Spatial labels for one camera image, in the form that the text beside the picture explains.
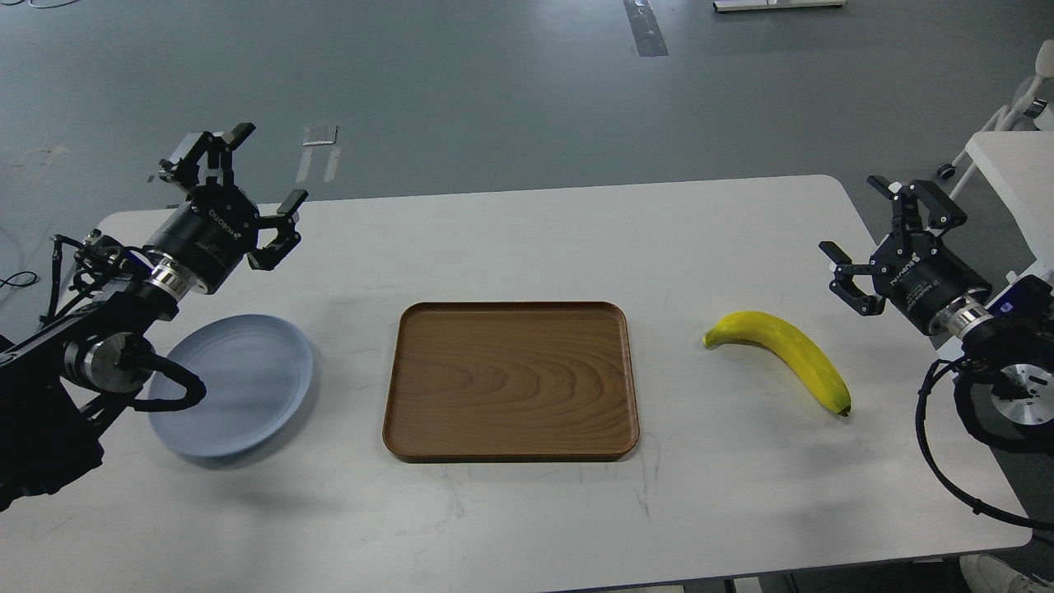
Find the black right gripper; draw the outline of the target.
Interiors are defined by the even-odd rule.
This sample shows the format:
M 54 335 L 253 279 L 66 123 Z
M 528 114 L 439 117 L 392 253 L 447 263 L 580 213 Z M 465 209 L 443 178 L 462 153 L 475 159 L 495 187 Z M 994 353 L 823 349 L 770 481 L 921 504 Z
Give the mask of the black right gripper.
M 820 241 L 820 250 L 832 263 L 831 292 L 861 316 L 881 315 L 889 300 L 920 333 L 945 333 L 936 320 L 939 312 L 960 297 L 985 301 L 993 290 L 936 236 L 925 234 L 928 229 L 962 226 L 968 215 L 942 187 L 926 180 L 900 184 L 868 175 L 867 184 L 892 203 L 891 236 L 878 246 L 877 260 L 867 264 L 853 263 L 835 241 Z M 858 275 L 877 277 L 877 294 L 859 289 Z

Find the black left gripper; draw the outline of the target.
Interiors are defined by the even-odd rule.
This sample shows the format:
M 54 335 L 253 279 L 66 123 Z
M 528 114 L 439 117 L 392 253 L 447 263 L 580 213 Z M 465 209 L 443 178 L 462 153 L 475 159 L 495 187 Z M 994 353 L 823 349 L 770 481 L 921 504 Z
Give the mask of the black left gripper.
M 227 132 L 189 133 L 159 161 L 159 180 L 189 194 L 147 241 L 147 252 L 188 268 L 196 292 L 218 292 L 247 253 L 253 270 L 272 271 L 301 243 L 295 225 L 308 191 L 293 190 L 273 215 L 259 217 L 259 207 L 235 185 L 234 150 L 255 130 L 240 123 Z M 259 230 L 276 232 L 264 248 L 255 248 Z

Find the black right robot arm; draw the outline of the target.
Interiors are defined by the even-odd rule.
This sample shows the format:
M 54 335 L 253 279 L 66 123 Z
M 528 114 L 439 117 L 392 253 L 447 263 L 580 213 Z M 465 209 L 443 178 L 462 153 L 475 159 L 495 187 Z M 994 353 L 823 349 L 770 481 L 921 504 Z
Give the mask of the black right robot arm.
M 967 214 L 937 184 L 900 184 L 879 175 L 867 179 L 891 203 L 891 229 L 864 263 L 833 241 L 828 256 L 832 293 L 859 315 L 880 315 L 886 304 L 926 337 L 949 334 L 959 357 L 930 364 L 918 391 L 914 424 L 917 443 L 934 476 L 974 513 L 1031 530 L 1051 530 L 985 503 L 955 485 L 938 468 L 926 435 L 930 394 L 954 374 L 954 404 L 968 435 L 1006 453 L 1052 453 L 1052 286 L 1024 277 L 1023 299 L 1008 311 L 989 309 L 991 284 L 945 246 L 945 234 Z

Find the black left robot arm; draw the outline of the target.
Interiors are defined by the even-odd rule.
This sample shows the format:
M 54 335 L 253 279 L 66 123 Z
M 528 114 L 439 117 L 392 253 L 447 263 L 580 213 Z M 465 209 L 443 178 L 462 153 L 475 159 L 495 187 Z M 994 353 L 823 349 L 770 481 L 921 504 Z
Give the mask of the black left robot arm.
M 190 292 L 218 292 L 247 260 L 274 270 L 301 243 L 305 190 L 261 214 L 235 183 L 233 156 L 254 131 L 189 133 L 158 176 L 184 192 L 143 246 L 95 229 L 53 237 L 48 310 L 38 333 L 2 341 L 1 505 L 52 495 L 99 468 L 100 439 L 125 410 L 168 413 L 203 401 L 194 372 L 156 353 L 147 331 Z

